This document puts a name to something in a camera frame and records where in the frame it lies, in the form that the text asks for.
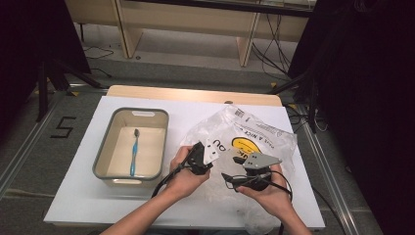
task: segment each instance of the forearm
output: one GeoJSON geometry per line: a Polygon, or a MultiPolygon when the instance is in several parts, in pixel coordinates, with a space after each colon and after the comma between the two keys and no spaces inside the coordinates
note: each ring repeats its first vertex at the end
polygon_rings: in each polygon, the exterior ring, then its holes
{"type": "Polygon", "coordinates": [[[152,223],[180,199],[161,191],[156,197],[115,223],[102,234],[144,234],[152,223]]]}

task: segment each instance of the person's left hand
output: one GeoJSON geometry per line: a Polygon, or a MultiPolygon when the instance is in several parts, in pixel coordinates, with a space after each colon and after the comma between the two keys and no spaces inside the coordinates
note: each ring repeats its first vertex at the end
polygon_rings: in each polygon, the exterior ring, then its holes
{"type": "MultiPolygon", "coordinates": [[[[192,146],[182,146],[177,151],[176,157],[170,162],[170,171],[173,171],[179,164],[181,164],[192,146]]],[[[190,169],[183,168],[167,183],[163,191],[168,191],[174,194],[179,199],[190,196],[195,190],[205,181],[208,180],[210,170],[204,175],[196,175],[190,169]]]]}

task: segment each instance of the hand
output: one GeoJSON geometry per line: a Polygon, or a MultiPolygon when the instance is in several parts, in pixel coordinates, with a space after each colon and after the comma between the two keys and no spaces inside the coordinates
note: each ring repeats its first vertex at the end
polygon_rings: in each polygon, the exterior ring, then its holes
{"type": "MultiPolygon", "coordinates": [[[[278,164],[274,164],[270,167],[272,171],[278,171],[282,173],[282,169],[278,164]]],[[[272,182],[287,188],[285,179],[278,173],[272,173],[272,182]]],[[[268,185],[262,191],[255,191],[248,187],[238,187],[237,191],[255,199],[268,213],[281,217],[287,212],[293,210],[289,195],[283,190],[268,185]]]]}
{"type": "MultiPolygon", "coordinates": [[[[272,171],[282,173],[282,169],[278,164],[274,164],[270,168],[272,171]]],[[[272,173],[271,180],[272,182],[287,188],[287,183],[280,174],[272,173]]],[[[262,191],[255,191],[254,189],[244,186],[238,187],[237,190],[238,192],[255,199],[267,212],[278,217],[286,226],[289,234],[311,235],[310,230],[307,229],[294,210],[289,195],[283,190],[272,185],[268,185],[268,187],[262,191]]]]}
{"type": "MultiPolygon", "coordinates": [[[[173,171],[181,164],[192,146],[182,146],[177,151],[176,157],[170,162],[170,171],[173,171]]],[[[163,191],[175,195],[178,199],[191,195],[202,183],[208,180],[210,170],[204,175],[196,175],[188,168],[183,168],[167,183],[163,191]]]]}

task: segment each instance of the white table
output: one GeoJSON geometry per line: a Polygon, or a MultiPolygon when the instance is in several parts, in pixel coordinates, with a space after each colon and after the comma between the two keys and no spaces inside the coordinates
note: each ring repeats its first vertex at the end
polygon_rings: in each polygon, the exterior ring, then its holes
{"type": "MultiPolygon", "coordinates": [[[[202,119],[208,118],[224,108],[224,104],[167,101],[139,98],[103,97],[82,139],[59,191],[46,214],[44,221],[56,225],[112,224],[144,204],[153,189],[134,187],[111,187],[95,177],[92,165],[104,137],[111,115],[117,108],[139,107],[163,109],[169,113],[169,126],[165,146],[164,165],[174,157],[178,145],[187,130],[202,119]]],[[[243,111],[255,114],[265,123],[285,131],[292,128],[286,110],[282,107],[237,105],[243,111]]],[[[291,178],[294,191],[293,204],[298,214],[310,229],[324,228],[320,210],[296,148],[293,155],[296,173],[291,178]]],[[[242,229],[244,218],[239,213],[246,210],[237,200],[208,200],[203,195],[202,185],[195,196],[178,202],[163,213],[154,227],[168,228],[219,228],[242,229]]],[[[245,197],[225,187],[236,198],[245,197]]]]}

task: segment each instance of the black plastic part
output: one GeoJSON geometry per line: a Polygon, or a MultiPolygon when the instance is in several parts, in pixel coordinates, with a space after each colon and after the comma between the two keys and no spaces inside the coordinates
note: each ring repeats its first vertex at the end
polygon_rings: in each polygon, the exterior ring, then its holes
{"type": "Polygon", "coordinates": [[[236,188],[238,188],[239,186],[249,187],[254,189],[255,191],[262,191],[269,185],[266,181],[271,180],[270,174],[266,175],[264,178],[262,178],[260,175],[258,175],[257,177],[234,178],[230,175],[222,173],[222,177],[226,182],[231,183],[233,185],[233,188],[236,192],[238,192],[236,188]]]}
{"type": "Polygon", "coordinates": [[[204,154],[205,146],[199,142],[193,146],[192,150],[186,157],[186,163],[190,166],[191,171],[196,175],[205,174],[210,168],[213,167],[212,163],[204,164],[204,154]]]}
{"type": "Polygon", "coordinates": [[[239,157],[233,157],[232,159],[234,160],[235,164],[239,165],[242,165],[245,162],[245,159],[239,157]]]}

